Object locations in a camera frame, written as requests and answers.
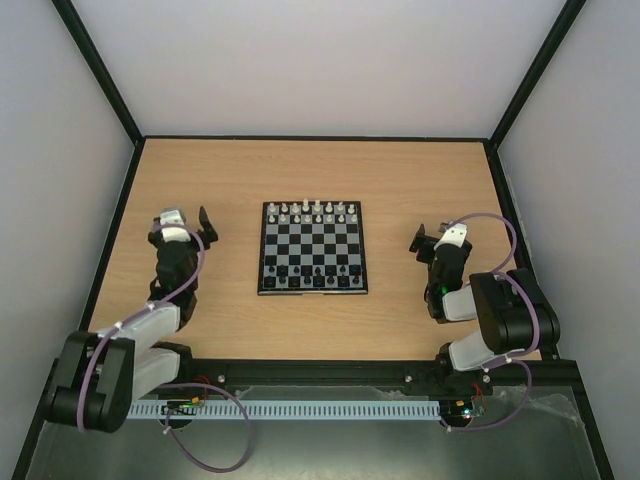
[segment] black metal frame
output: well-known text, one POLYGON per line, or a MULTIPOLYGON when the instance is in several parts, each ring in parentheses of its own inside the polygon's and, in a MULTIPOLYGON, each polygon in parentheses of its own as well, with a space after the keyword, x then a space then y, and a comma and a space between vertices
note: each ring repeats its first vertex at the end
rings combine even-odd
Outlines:
MULTIPOLYGON (((102 87, 123 127, 131 138, 135 150, 129 165, 122 191, 116 206, 109 232, 91 291, 82 315, 79 328, 87 330, 93 315, 100 287, 106 273, 111 251, 115 243, 118 228, 124 214, 127 199, 133 185, 136 170, 147 138, 193 138, 217 140, 296 140, 296 141, 361 141, 361 142, 479 142, 484 145, 491 175, 493 177, 502 214, 516 228, 518 248, 515 261, 518 267, 532 269, 531 258, 511 192, 498 155, 498 147, 522 110, 529 95, 535 88, 545 68, 569 31, 586 0, 567 0, 558 15, 551 31, 547 35, 540 51, 536 55, 522 83, 511 100, 491 139, 487 138, 446 138, 446 137, 311 137, 311 136, 262 136, 262 135, 223 135, 223 136, 181 136, 153 135, 143 137, 133 117, 118 92, 104 62, 102 61, 89 33, 84 27, 70 0, 52 0, 60 17, 76 41, 87 64, 102 87)), ((612 479, 613 472, 607 459, 602 440, 598 433, 593 412, 587 398, 580 372, 575 362, 560 360, 557 351, 542 352, 543 360, 528 362, 536 386, 569 386, 577 401, 580 415, 585 423, 587 435, 598 466, 601 478, 612 479)), ((392 362, 342 362, 342 361, 260 361, 260 360, 207 360, 194 361, 195 373, 202 373, 215 379, 224 375, 228 388, 249 385, 369 385, 380 389, 400 390, 409 395, 424 394, 429 391, 421 379, 428 378, 426 372, 434 367, 432 361, 392 361, 392 362), (410 375, 411 382, 405 382, 410 375)), ((520 369, 506 366, 492 371, 493 385, 515 385, 524 380, 520 369)), ((26 477, 37 444, 40 430, 44 424, 42 408, 39 407, 29 428, 22 452, 16 465, 13 479, 26 477)))

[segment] wooden tabletop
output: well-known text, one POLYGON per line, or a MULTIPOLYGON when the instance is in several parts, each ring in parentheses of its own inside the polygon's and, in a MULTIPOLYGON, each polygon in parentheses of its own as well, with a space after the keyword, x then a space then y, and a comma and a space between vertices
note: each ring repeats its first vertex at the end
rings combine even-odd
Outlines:
MULTIPOLYGON (((439 325, 423 300, 426 266, 409 244, 420 223, 500 213, 480 143, 164 140, 146 142, 92 320, 112 325, 137 311, 155 273, 151 221, 180 206, 198 227, 204 205, 220 235, 207 252, 189 324, 168 339, 202 358, 432 359, 477 322, 439 325), (362 202, 368 295, 258 296, 262 203, 362 202)), ((466 273, 509 251, 504 226, 470 221, 466 273)))

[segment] black frame post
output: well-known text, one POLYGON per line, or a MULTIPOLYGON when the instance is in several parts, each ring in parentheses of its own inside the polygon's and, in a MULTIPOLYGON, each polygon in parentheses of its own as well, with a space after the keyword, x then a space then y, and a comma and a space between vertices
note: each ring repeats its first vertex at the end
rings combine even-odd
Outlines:
POLYGON ((71 0, 51 0, 134 145, 143 136, 71 0))
POLYGON ((547 38, 545 38, 538 54, 533 59, 533 63, 531 63, 529 70, 527 70, 518 90, 516 90, 507 110, 504 112, 504 115, 502 115, 498 126, 491 136, 490 141, 495 148, 498 148, 507 136, 509 129, 516 121, 516 118, 518 118, 520 110, 522 110, 522 107, 524 107, 524 104, 529 99, 531 92, 533 92, 533 89, 538 84, 538 80, 540 80, 549 62, 551 62, 556 50, 558 50, 558 47, 567 35, 567 32, 569 32, 571 25, 573 25, 573 22, 586 1, 587 0, 567 0, 564 7, 562 7, 547 38))

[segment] chessboard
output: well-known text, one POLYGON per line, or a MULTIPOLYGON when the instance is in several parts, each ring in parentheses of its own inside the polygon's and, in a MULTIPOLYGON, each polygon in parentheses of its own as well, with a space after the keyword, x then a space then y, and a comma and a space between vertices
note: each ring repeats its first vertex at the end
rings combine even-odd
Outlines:
POLYGON ((258 295, 367 293, 360 202, 265 202, 258 295))

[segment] white wall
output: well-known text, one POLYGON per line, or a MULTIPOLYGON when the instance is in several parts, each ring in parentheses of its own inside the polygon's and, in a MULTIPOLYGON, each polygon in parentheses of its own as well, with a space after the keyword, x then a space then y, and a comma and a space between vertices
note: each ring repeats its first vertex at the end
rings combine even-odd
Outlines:
POLYGON ((640 471, 640 3, 591 0, 501 149, 616 478, 640 471))
POLYGON ((75 0, 145 134, 489 136, 564 0, 75 0))
POLYGON ((80 321, 131 152, 51 2, 0 2, 0 478, 80 321))

